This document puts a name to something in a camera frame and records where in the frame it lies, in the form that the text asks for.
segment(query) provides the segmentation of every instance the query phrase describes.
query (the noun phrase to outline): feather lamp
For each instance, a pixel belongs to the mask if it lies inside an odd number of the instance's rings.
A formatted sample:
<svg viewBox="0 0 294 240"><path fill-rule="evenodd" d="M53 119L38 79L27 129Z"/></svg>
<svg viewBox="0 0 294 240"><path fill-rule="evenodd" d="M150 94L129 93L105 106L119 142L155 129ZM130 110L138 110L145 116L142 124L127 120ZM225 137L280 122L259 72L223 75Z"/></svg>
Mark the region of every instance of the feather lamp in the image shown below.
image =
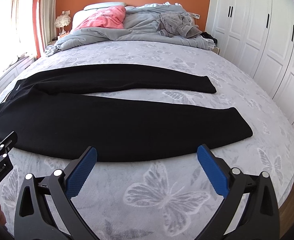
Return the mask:
<svg viewBox="0 0 294 240"><path fill-rule="evenodd" d="M64 30L64 27L69 25L70 22L71 22L71 19L68 14L62 14L57 17L54 24L56 28L59 28L59 35L66 33L66 31Z"/></svg>

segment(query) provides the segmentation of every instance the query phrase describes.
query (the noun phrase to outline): white pillow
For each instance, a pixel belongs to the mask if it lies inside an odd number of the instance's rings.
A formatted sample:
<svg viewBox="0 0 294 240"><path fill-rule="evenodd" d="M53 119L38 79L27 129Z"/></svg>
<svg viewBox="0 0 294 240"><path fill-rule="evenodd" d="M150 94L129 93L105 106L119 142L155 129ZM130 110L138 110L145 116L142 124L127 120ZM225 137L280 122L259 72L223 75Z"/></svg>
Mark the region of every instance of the white pillow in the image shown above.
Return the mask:
<svg viewBox="0 0 294 240"><path fill-rule="evenodd" d="M87 11L79 11L75 13L72 19L72 29L75 29L79 24L81 24L85 19L91 16L97 9L87 10Z"/></svg>
<svg viewBox="0 0 294 240"><path fill-rule="evenodd" d="M87 5L84 8L84 11L91 10L91 9L107 8L107 7L110 7L110 6L117 6L117 5L126 6L127 4L124 3L124 2L101 2L101 3L94 3L94 4Z"/></svg>

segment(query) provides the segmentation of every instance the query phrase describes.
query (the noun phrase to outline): blue object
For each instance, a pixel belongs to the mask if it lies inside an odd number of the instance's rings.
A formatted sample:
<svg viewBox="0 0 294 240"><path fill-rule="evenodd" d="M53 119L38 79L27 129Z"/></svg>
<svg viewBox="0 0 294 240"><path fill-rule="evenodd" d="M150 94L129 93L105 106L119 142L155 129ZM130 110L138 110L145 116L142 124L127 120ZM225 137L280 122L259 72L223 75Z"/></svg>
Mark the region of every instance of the blue object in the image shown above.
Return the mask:
<svg viewBox="0 0 294 240"><path fill-rule="evenodd" d="M215 192L226 198L229 194L228 178L204 146L198 147L197 156Z"/></svg>
<svg viewBox="0 0 294 240"><path fill-rule="evenodd" d="M90 148L66 179L65 195L68 199L76 197L79 194L96 162L97 151L95 148Z"/></svg>

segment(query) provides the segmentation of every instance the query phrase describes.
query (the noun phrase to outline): window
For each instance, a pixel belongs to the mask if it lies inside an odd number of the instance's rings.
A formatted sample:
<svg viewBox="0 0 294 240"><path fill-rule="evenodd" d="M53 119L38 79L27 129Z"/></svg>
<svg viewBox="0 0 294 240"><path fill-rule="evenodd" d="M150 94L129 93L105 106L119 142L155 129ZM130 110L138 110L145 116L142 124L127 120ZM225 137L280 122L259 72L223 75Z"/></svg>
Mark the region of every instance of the window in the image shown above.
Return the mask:
<svg viewBox="0 0 294 240"><path fill-rule="evenodd" d="M33 0L0 0L0 78L10 65L26 53L36 54Z"/></svg>

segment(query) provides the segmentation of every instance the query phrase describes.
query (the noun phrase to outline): gray comforter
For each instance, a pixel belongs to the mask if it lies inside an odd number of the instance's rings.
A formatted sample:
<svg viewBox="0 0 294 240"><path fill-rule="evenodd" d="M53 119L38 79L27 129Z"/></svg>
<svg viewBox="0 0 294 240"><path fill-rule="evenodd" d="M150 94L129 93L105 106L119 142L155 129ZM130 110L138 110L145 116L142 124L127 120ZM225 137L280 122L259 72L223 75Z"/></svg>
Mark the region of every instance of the gray comforter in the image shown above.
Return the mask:
<svg viewBox="0 0 294 240"><path fill-rule="evenodd" d="M59 39L55 45L48 46L45 50L45 55L49 57L59 51L108 40L155 41L206 50L213 49L213 41L204 39L201 36L191 39L185 39L180 36L174 36L171 38L162 36L157 31L157 20L160 19L160 14L165 12L186 13L186 10L177 5L129 9L126 11L126 17L123 22L124 29L99 27L82 28Z"/></svg>

